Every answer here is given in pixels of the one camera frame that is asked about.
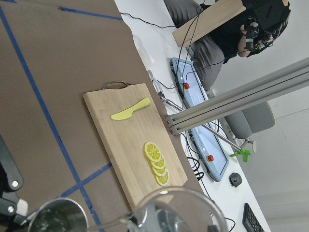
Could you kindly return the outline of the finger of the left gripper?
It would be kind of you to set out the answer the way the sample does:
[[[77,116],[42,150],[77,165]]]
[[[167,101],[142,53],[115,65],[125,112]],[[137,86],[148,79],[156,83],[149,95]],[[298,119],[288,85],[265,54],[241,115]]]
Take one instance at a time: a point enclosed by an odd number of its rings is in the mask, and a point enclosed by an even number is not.
[[[5,192],[16,192],[22,188],[24,179],[7,148],[0,137],[0,189]]]
[[[0,225],[23,226],[27,221],[28,203],[15,192],[0,194]]]

